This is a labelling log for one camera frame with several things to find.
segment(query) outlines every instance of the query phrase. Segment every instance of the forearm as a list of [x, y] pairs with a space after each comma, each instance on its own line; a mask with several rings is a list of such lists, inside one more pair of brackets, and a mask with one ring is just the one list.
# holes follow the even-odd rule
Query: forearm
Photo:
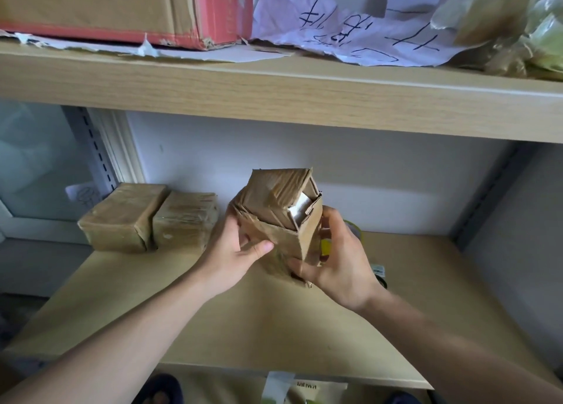
[[563, 391], [438, 328], [417, 309], [385, 292], [359, 311], [452, 403], [563, 402]]
[[0, 398], [2, 403], [127, 403], [205, 302], [186, 275]]

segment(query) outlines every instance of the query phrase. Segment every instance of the cardboard box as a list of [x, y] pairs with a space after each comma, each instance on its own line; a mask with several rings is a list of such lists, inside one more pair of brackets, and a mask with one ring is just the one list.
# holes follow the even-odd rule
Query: cardboard box
[[252, 31], [253, 0], [0, 0], [0, 29], [208, 50]]
[[203, 251], [218, 218], [214, 193], [171, 192], [152, 218], [154, 242], [159, 249]]
[[165, 185], [122, 183], [78, 226], [94, 250], [144, 252], [152, 247], [152, 216], [167, 195]]
[[232, 202], [245, 233], [276, 245], [278, 252], [260, 262], [265, 270], [288, 280], [292, 273], [287, 258], [319, 264], [323, 199], [312, 173], [309, 168], [253, 170], [248, 184]]

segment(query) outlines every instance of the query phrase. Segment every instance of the crumpled plastic packaging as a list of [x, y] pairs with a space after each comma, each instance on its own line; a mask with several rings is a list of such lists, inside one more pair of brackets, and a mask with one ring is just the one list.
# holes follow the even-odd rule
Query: crumpled plastic packaging
[[446, 0], [431, 26], [478, 47], [457, 66], [511, 77], [563, 80], [563, 0]]

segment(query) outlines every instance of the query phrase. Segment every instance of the person's right arm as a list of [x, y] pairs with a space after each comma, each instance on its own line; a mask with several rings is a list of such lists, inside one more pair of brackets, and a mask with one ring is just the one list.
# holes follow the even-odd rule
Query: person's right arm
[[563, 403], [562, 389], [438, 328], [383, 288], [362, 244], [334, 208], [324, 208], [322, 226], [322, 237], [332, 238], [330, 257], [321, 267], [292, 259], [292, 270], [365, 318], [448, 402]]

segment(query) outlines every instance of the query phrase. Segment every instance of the person's left arm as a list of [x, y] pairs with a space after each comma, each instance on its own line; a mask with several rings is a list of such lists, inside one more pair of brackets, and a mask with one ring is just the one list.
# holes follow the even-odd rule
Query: person's left arm
[[241, 244], [236, 218], [227, 215], [222, 230], [189, 271], [24, 380], [0, 397], [0, 403], [131, 403], [198, 309], [234, 286], [274, 246], [262, 241], [241, 251]]

